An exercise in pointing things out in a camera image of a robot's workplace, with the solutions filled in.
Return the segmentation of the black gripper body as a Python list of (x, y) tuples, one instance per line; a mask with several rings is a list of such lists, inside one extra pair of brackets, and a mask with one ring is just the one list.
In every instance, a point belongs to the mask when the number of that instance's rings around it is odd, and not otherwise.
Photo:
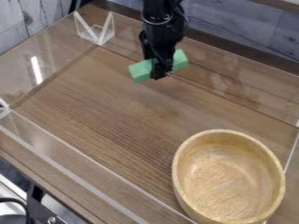
[(188, 21), (184, 15), (167, 14), (165, 17), (143, 15), (143, 28), (152, 44), (153, 58), (173, 60), (175, 46), (183, 40)]

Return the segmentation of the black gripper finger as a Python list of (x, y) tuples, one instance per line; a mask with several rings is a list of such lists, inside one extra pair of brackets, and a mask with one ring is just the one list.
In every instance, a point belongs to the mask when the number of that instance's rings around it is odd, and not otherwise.
[(149, 60), (155, 57), (155, 54), (152, 51), (152, 44), (151, 44), (149, 38), (147, 37), (145, 31), (140, 31), (139, 40), (140, 40), (140, 44), (143, 48), (144, 58)]
[(173, 68), (173, 61), (171, 59), (161, 61), (160, 59), (153, 58), (151, 78), (153, 80), (164, 78), (167, 74), (172, 71), (172, 68)]

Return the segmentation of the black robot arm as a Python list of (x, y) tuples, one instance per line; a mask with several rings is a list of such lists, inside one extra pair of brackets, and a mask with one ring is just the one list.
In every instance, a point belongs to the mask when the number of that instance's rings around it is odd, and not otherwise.
[(139, 33), (143, 54), (152, 61), (149, 77), (159, 80), (173, 68), (173, 54), (188, 27), (183, 0), (144, 0), (143, 28)]

